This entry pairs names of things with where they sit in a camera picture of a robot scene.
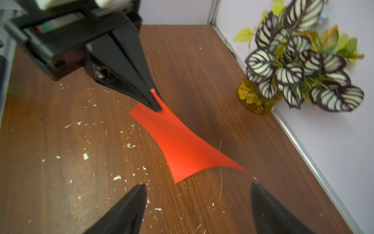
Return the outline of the red square paper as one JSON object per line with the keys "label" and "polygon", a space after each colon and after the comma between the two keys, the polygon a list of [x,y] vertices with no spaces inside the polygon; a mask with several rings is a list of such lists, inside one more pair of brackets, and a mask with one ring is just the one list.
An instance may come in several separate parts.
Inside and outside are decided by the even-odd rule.
{"label": "red square paper", "polygon": [[247,172],[187,128],[163,103],[154,89],[150,92],[160,104],[161,110],[155,112],[139,103],[130,111],[130,115],[148,131],[161,148],[175,183],[212,167],[223,166]]}

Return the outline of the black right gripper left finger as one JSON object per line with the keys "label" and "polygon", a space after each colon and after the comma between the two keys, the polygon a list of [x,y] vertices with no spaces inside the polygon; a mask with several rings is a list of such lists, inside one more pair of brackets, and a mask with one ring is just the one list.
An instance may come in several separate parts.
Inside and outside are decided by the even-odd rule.
{"label": "black right gripper left finger", "polygon": [[147,203],[144,184],[135,185],[86,234],[139,234]]}

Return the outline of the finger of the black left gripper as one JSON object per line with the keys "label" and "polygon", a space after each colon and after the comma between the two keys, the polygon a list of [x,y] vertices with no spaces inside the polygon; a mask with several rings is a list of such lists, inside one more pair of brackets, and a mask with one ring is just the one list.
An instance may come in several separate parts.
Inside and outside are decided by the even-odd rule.
{"label": "finger of the black left gripper", "polygon": [[[89,74],[97,83],[117,91],[116,89],[114,89],[114,84],[117,81],[115,71],[118,72],[120,69],[117,61],[119,60],[124,62],[125,60],[111,36],[101,36],[99,38],[96,38],[87,43],[85,47],[88,52],[88,60],[85,64],[86,73]],[[157,100],[137,101],[150,108],[154,112],[161,111],[161,106]]]}
{"label": "finger of the black left gripper", "polygon": [[117,61],[119,71],[115,71],[117,81],[114,89],[139,101],[155,101],[152,89],[159,91],[150,73],[139,38],[141,18],[137,14],[119,13],[122,22],[111,31],[111,38],[124,57]]}

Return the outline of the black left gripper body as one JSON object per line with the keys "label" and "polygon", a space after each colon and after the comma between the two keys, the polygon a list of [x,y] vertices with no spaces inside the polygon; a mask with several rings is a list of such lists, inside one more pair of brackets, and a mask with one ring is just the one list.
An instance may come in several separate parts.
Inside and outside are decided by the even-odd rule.
{"label": "black left gripper body", "polygon": [[122,22],[119,13],[139,16],[140,1],[108,9],[77,4],[41,10],[36,1],[19,1],[19,5],[24,14],[8,20],[5,30],[41,70],[58,81],[85,68],[85,45],[101,36],[111,36]]}

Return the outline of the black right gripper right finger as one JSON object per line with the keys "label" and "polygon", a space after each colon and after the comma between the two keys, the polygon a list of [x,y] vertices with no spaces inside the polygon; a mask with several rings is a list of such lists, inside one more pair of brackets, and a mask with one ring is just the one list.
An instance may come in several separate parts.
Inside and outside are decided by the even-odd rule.
{"label": "black right gripper right finger", "polygon": [[313,233],[261,184],[251,184],[250,201],[258,234]]}

